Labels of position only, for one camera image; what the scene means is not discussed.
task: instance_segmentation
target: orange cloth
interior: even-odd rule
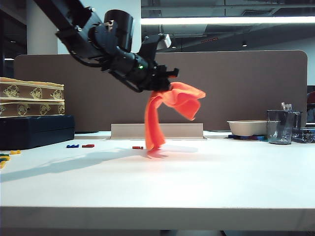
[[[165,143],[158,121],[158,107],[164,102],[189,120],[194,120],[200,108],[199,98],[206,93],[181,82],[172,82],[172,90],[153,91],[145,111],[145,135],[147,149],[159,148]]]

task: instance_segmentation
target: robotic arm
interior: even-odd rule
[[[170,90],[168,78],[179,70],[166,71],[155,62],[156,50],[170,46],[168,34],[146,37],[139,53],[132,53],[133,18],[121,10],[110,10],[104,23],[91,7],[79,0],[34,0],[59,29],[56,36],[78,62],[100,67],[136,92]]]

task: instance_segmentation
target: white table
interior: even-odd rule
[[[131,149],[144,140],[104,136],[13,155],[1,170],[1,226],[315,230],[315,144],[206,133],[147,151]]]

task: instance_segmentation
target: black box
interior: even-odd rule
[[[0,149],[30,149],[74,139],[74,117],[0,118]]]

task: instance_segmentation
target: gray partition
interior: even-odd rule
[[[160,53],[157,62],[177,67],[182,81],[207,93],[193,122],[205,130],[228,130],[227,120],[266,119],[266,110],[292,103],[306,116],[307,56],[302,51]],[[23,55],[15,78],[65,85],[66,113],[76,130],[110,130],[112,123],[143,123],[149,91],[135,93],[108,73],[70,55]],[[162,123],[189,122],[162,105]]]

